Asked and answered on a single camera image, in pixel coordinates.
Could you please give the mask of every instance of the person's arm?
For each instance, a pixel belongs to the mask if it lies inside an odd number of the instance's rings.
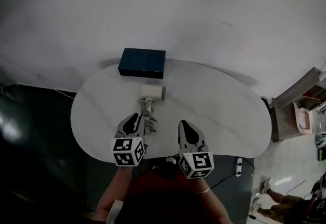
[[[186,192],[193,193],[194,196],[199,197],[199,200],[203,205],[203,209],[206,209],[204,214],[208,214],[212,220],[215,220],[219,224],[232,224],[228,212],[211,189],[209,189],[207,192],[200,193],[209,188],[204,179],[186,179],[183,174],[182,176],[183,189],[185,189]]]
[[[119,167],[97,204],[92,219],[106,222],[115,200],[124,201],[131,181],[132,167]]]

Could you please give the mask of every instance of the power strip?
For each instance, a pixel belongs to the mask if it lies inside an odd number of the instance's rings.
[[[242,169],[242,158],[237,158],[237,160],[236,160],[236,168],[235,168],[236,177],[241,176],[241,169]]]

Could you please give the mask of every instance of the dark blue box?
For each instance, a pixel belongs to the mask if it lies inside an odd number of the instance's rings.
[[[125,48],[119,64],[120,75],[163,78],[165,51]]]

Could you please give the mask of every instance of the white wall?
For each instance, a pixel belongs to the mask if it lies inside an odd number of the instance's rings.
[[[0,0],[0,67],[77,91],[125,47],[218,68],[276,97],[326,60],[326,0]]]

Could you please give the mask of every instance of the cardboard box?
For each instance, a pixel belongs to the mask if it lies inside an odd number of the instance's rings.
[[[312,133],[311,130],[311,121],[309,117],[309,110],[305,108],[298,108],[296,102],[293,102],[294,105],[294,112],[295,112],[295,119],[296,119],[296,126],[300,133],[303,134],[310,134]]]

